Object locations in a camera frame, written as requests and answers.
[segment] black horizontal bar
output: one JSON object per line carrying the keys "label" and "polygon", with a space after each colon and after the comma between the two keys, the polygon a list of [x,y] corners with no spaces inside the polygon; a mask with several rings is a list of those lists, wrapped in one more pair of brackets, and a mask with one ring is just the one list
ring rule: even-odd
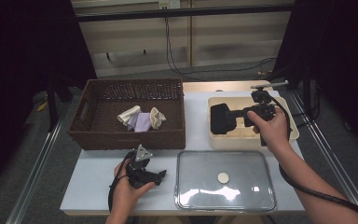
{"label": "black horizontal bar", "polygon": [[283,4],[283,5],[249,6],[249,7],[180,8],[180,9],[166,9],[166,10],[120,12],[120,13],[80,14],[80,15],[76,15],[74,18],[67,18],[67,19],[69,20],[75,19],[78,22],[122,21],[122,20],[134,20],[134,19],[169,18],[169,17],[280,12],[280,11],[292,11],[293,7],[294,7],[293,4]]}

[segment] table top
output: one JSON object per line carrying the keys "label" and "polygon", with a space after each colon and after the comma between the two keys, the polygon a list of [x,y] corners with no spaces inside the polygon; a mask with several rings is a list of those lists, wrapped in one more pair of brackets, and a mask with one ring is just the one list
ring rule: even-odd
{"label": "table top", "polygon": [[[251,85],[266,84],[266,81],[184,83],[186,148],[185,150],[213,150],[208,143],[207,99],[212,96],[250,96]],[[269,92],[278,96],[276,91]],[[298,144],[292,144],[301,157]],[[133,216],[197,216],[229,215],[230,211],[188,211],[177,208],[174,201],[177,155],[182,150],[152,150],[154,157],[147,165],[153,173],[167,170],[160,186],[153,187],[132,210]],[[61,210],[70,216],[108,215],[107,195],[113,181],[113,172],[128,150],[82,150],[76,168],[62,200]],[[276,213],[304,212],[304,207],[295,191],[281,177],[278,162],[267,149],[260,152],[266,157],[269,174],[277,202]]]}

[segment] transparent plastic lid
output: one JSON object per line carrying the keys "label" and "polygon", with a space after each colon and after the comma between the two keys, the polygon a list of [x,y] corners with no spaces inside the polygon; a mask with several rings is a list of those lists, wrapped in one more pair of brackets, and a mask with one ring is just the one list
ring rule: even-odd
{"label": "transparent plastic lid", "polygon": [[258,151],[182,151],[175,201],[183,209],[209,211],[276,206],[266,159]]}

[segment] brown wicker basket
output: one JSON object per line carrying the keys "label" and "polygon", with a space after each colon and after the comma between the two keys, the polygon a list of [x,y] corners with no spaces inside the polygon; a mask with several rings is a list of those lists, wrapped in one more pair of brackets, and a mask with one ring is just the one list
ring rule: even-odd
{"label": "brown wicker basket", "polygon": [[[128,131],[117,115],[139,105],[167,118],[158,130]],[[86,150],[186,147],[185,109],[181,78],[89,80],[77,106],[69,135]]]}

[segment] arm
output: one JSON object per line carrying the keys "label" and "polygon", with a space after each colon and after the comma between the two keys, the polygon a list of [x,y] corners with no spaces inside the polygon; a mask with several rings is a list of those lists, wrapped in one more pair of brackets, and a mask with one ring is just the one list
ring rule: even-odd
{"label": "arm", "polygon": [[[275,118],[270,122],[265,122],[253,111],[248,112],[248,117],[256,125],[254,131],[263,135],[268,150],[272,152],[288,176],[308,189],[347,200],[293,151],[287,141],[286,118],[279,107],[275,107],[275,114]],[[299,190],[296,190],[296,194],[313,223],[358,223],[358,214],[350,208],[316,198]]]}
{"label": "arm", "polygon": [[[118,172],[120,164],[115,169],[115,176]],[[126,169],[122,169],[119,176],[124,176],[118,181],[115,192],[113,194],[113,208],[109,217],[106,219],[106,224],[124,224],[127,221],[127,217],[130,214],[132,208],[138,203],[138,199],[148,192],[153,186],[154,182],[147,183],[138,189],[133,188],[130,185]]]}

